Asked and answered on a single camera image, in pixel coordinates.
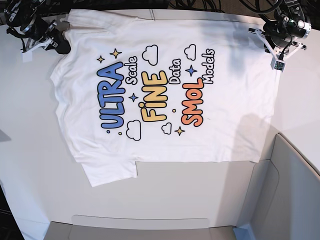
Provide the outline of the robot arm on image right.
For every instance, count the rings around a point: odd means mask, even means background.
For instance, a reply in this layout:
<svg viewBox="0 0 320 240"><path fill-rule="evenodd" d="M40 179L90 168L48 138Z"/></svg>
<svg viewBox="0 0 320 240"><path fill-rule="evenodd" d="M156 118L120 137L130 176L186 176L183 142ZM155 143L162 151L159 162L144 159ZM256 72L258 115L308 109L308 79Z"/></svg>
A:
<svg viewBox="0 0 320 240"><path fill-rule="evenodd" d="M290 46L296 50L307 47L299 40L306 39L312 29L298 0L268 0L268 9L261 9L260 1L255 1L254 8L248 7L264 21L263 29L250 29L251 33L259 34L265 41L264 47L268 53L278 60L285 60L290 55Z"/></svg>

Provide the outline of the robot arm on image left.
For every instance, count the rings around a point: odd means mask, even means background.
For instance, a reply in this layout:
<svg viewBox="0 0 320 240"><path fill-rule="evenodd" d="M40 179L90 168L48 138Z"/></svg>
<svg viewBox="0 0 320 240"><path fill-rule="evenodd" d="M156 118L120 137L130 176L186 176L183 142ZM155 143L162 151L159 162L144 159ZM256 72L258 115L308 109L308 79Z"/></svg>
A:
<svg viewBox="0 0 320 240"><path fill-rule="evenodd" d="M12 0L3 11L8 25L6 33L21 40L21 53L24 55L37 48L67 55L71 46L57 29L57 21L48 22L37 14L44 3L44 0Z"/></svg>

